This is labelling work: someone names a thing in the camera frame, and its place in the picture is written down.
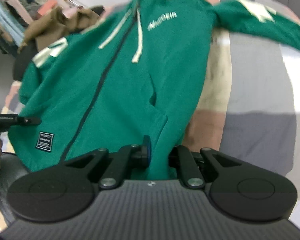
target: white sleeve patch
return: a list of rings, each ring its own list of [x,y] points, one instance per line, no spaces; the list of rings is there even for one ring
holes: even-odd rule
[[[52,43],[49,47],[52,48],[44,48],[33,57],[32,61],[37,68],[40,68],[50,56],[57,57],[66,47],[68,47],[67,39],[63,37]]]
[[[257,2],[252,2],[250,0],[237,0],[240,2],[250,13],[255,16],[260,22],[265,23],[266,20],[274,22],[273,17],[269,11],[273,14],[277,12],[269,6],[264,6]]]

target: teal fabric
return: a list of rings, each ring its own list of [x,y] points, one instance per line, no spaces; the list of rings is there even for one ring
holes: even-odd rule
[[[119,28],[122,19],[132,14]],[[37,116],[42,123],[11,127],[10,141],[31,171],[59,162],[95,94],[103,70],[111,61],[134,17],[141,25],[129,32],[97,101],[67,159],[99,147],[117,151],[140,144],[144,135],[152,142],[152,161],[137,179],[175,177],[168,154],[181,141],[197,106],[214,26],[277,40],[300,49],[300,26],[279,15],[260,22],[239,1],[212,6],[205,0],[131,0],[99,27],[54,45],[44,62],[34,60],[24,76],[21,116]],[[104,47],[104,41],[110,41]],[[142,44],[137,63],[131,60]],[[54,134],[50,152],[36,148],[40,132]]]

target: light blue garment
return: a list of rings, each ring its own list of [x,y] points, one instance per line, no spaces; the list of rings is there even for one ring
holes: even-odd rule
[[[24,27],[0,3],[0,24],[11,35],[15,44],[20,46],[23,40]]]

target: gray ribbed surface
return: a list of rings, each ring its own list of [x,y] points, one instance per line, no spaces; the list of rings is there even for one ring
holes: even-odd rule
[[[18,220],[1,233],[6,240],[297,240],[288,220],[249,225],[217,212],[201,191],[177,180],[126,181],[103,191],[92,206],[74,219],[37,225]]]

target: bed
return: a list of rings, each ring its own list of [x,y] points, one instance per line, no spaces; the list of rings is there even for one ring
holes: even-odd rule
[[[280,3],[253,1],[300,24]],[[121,8],[106,8],[103,17]],[[20,86],[21,82],[12,84],[2,113],[20,113]],[[1,138],[2,150],[14,152],[7,133]],[[296,186],[300,201],[300,51],[215,29],[204,87],[183,145],[193,151],[211,147],[286,176]]]

